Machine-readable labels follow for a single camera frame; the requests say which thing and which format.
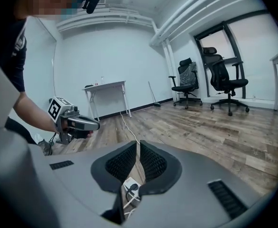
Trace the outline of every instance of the black mesh office chair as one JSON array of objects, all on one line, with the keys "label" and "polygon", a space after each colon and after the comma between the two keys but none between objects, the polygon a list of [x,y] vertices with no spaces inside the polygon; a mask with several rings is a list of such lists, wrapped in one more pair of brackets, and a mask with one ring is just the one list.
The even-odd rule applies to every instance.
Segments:
[{"label": "black mesh office chair", "polygon": [[200,105],[202,105],[201,100],[188,97],[188,95],[195,96],[191,92],[193,92],[196,89],[199,89],[196,63],[192,62],[191,58],[189,58],[184,61],[181,61],[179,65],[180,67],[178,68],[178,72],[180,75],[180,86],[176,86],[175,76],[170,76],[169,78],[171,78],[174,83],[174,87],[172,87],[172,90],[177,92],[182,92],[183,94],[185,94],[186,98],[185,99],[182,98],[180,99],[180,101],[174,102],[174,106],[176,106],[176,103],[181,103],[185,100],[186,100],[186,106],[185,106],[186,109],[188,109],[189,101],[200,102]]},{"label": "black mesh office chair", "polygon": [[236,80],[230,80],[229,73],[225,68],[222,56],[216,53],[217,50],[214,47],[203,48],[204,62],[207,64],[212,73],[211,85],[214,87],[215,90],[224,91],[225,94],[228,94],[228,99],[220,100],[216,103],[211,104],[211,110],[214,109],[214,105],[228,103],[229,116],[233,115],[233,113],[231,112],[231,104],[245,106],[245,111],[249,112],[250,109],[246,104],[243,104],[238,100],[231,99],[231,95],[236,95],[235,89],[242,88],[248,84],[247,79],[239,79],[239,64],[243,62],[238,62],[232,65],[236,67]]}]

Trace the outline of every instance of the power cord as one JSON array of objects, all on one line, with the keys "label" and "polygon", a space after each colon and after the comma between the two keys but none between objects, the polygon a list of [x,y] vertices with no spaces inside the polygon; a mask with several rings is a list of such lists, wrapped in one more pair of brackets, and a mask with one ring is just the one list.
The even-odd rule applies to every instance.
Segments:
[{"label": "power cord", "polygon": [[134,134],[134,133],[129,129],[129,127],[126,125],[126,123],[125,123],[125,121],[124,121],[124,118],[123,118],[123,115],[121,114],[121,112],[120,112],[120,115],[122,116],[122,120],[123,120],[123,122],[124,122],[124,125],[128,128],[128,130],[131,132],[131,134],[134,135],[135,140],[137,141],[137,143],[140,144],[139,141],[137,140],[135,134]]},{"label": "power cord", "polygon": [[54,134],[54,136],[49,140],[49,152],[48,155],[52,155],[53,151],[52,151],[52,146],[54,145],[54,137],[55,137],[56,133]]},{"label": "power cord", "polygon": [[[126,199],[126,201],[127,201],[128,203],[125,205],[125,207],[127,207],[128,205],[131,205],[133,208],[136,208],[136,207],[137,207],[136,205],[132,204],[133,200],[136,198],[136,196],[134,195],[134,193],[133,193],[132,191],[137,191],[138,188],[139,188],[138,185],[134,183],[134,184],[131,185],[130,188],[127,190],[127,192],[125,193],[125,199]],[[132,197],[131,200],[128,199],[128,194],[129,194],[129,193],[131,193],[131,194],[133,195],[133,197]]]},{"label": "power cord", "polygon": [[[138,188],[139,188],[138,185],[134,183],[130,186],[130,188],[127,190],[127,192],[125,194],[125,199],[127,200],[128,203],[126,205],[124,205],[123,209],[125,209],[128,205],[131,205],[134,208],[130,212],[124,213],[124,215],[128,215],[128,219],[130,218],[130,216],[132,215],[132,213],[135,211],[135,209],[137,207],[134,204],[132,204],[132,202],[134,199],[136,199],[138,197],[132,191],[137,191]],[[133,195],[133,197],[131,200],[128,200],[128,194],[130,194],[130,193]]]}]

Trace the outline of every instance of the broom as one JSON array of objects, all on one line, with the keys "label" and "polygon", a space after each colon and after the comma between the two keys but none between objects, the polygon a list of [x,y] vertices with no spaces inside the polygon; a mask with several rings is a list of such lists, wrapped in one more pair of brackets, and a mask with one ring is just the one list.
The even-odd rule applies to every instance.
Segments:
[{"label": "broom", "polygon": [[153,98],[154,98],[154,101],[155,101],[154,106],[156,106],[156,107],[161,107],[160,103],[156,102],[156,99],[155,99],[155,96],[154,96],[152,87],[150,86],[150,83],[149,83],[149,82],[148,82],[148,85],[149,85],[149,88],[150,88],[150,90],[151,90],[151,92],[152,92],[152,95],[153,95]]}]

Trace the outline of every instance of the black mesh vent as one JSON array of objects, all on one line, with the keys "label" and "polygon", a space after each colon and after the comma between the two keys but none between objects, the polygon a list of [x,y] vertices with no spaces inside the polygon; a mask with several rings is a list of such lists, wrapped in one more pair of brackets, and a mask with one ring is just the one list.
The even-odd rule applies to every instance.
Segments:
[{"label": "black mesh vent", "polygon": [[131,146],[117,156],[108,160],[105,164],[107,172],[120,180],[122,183],[126,180],[136,162],[136,148],[136,145]]},{"label": "black mesh vent", "polygon": [[235,196],[235,194],[224,184],[222,180],[210,182],[208,183],[208,186],[231,219],[238,217],[247,210],[244,204]]},{"label": "black mesh vent", "polygon": [[50,168],[53,169],[53,170],[56,170],[56,169],[60,169],[60,168],[63,168],[63,167],[66,167],[66,166],[70,166],[70,165],[73,165],[74,163],[71,162],[71,161],[63,161],[63,162],[58,162],[58,163],[54,163],[54,164],[50,164]]},{"label": "black mesh vent", "polygon": [[167,161],[156,152],[141,145],[140,162],[144,169],[145,181],[159,177],[167,168]]}]

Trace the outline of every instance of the laminate floor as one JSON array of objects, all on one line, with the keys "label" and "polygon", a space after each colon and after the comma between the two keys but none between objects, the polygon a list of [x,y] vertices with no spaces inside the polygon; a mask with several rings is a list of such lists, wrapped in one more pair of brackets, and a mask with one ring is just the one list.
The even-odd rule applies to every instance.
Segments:
[{"label": "laminate floor", "polygon": [[[141,139],[165,143],[176,148],[196,152],[212,158],[232,171],[261,195],[278,184],[278,111],[244,107],[190,104],[173,107],[172,102],[161,108],[150,107],[124,115],[128,127],[138,141]],[[101,120],[101,128],[90,139],[73,140],[68,146],[56,144],[54,154],[69,154],[102,148],[123,141],[134,140],[122,117]],[[143,168],[137,162],[130,173],[143,184]]]}]

